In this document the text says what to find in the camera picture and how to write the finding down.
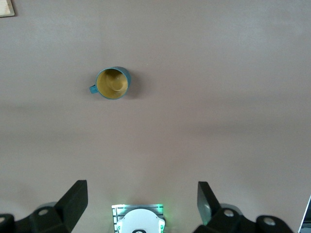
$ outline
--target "cup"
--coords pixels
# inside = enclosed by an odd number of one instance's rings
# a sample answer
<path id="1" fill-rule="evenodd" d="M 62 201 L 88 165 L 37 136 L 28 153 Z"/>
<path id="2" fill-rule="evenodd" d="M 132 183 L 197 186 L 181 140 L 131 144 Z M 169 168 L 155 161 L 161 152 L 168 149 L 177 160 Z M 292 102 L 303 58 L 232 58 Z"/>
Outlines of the cup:
<path id="1" fill-rule="evenodd" d="M 100 93 L 109 100 L 117 100 L 124 96 L 131 84 L 131 75 L 123 67 L 103 69 L 96 77 L 95 85 L 89 90 L 92 94 Z"/>

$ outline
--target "white device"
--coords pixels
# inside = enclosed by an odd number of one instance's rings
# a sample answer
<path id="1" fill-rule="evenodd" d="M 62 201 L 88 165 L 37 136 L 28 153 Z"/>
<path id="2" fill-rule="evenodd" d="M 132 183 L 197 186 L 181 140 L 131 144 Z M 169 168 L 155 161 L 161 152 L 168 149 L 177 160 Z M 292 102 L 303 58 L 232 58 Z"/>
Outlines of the white device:
<path id="1" fill-rule="evenodd" d="M 117 233 L 163 233 L 163 205 L 113 205 Z"/>

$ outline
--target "silver bolt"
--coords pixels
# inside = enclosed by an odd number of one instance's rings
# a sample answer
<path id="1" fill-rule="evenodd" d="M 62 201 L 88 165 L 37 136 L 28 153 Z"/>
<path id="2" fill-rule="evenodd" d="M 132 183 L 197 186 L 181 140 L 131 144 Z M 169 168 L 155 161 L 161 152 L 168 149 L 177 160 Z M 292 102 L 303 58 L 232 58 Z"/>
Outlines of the silver bolt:
<path id="1" fill-rule="evenodd" d="M 45 215 L 47 212 L 48 212 L 47 209 L 43 209 L 43 210 L 40 210 L 38 214 L 42 216 L 42 215 Z"/>
<path id="2" fill-rule="evenodd" d="M 234 213 L 231 210 L 228 210 L 228 209 L 224 211 L 224 214 L 227 217 L 233 217 L 234 216 Z"/>
<path id="3" fill-rule="evenodd" d="M 265 224 L 269 225 L 269 226 L 275 226 L 276 222 L 274 222 L 274 220 L 270 217 L 265 217 L 263 219 L 263 221 L 265 222 Z"/>

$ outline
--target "table surface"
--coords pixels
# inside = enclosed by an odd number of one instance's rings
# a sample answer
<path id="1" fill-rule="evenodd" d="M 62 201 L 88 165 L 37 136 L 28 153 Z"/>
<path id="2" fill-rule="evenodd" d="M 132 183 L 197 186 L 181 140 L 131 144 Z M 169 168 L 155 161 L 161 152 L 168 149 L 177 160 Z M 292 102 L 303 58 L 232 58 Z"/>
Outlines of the table surface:
<path id="1" fill-rule="evenodd" d="M 0 19 L 0 211 L 17 219 L 88 181 L 75 233 L 111 205 L 201 224 L 197 182 L 297 232 L 311 194 L 311 1 L 12 1 Z M 91 94 L 122 66 L 125 97 Z"/>

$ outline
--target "blue mug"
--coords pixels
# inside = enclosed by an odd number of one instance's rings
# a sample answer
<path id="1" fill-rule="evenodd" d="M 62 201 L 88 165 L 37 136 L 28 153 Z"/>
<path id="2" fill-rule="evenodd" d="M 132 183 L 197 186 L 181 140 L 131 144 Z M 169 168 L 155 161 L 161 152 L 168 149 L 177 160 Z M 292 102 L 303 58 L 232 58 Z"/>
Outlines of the blue mug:
<path id="1" fill-rule="evenodd" d="M 131 84 L 131 75 L 123 67 L 103 69 L 96 77 L 95 85 L 89 90 L 92 94 L 100 93 L 109 100 L 117 100 L 124 96 Z"/>

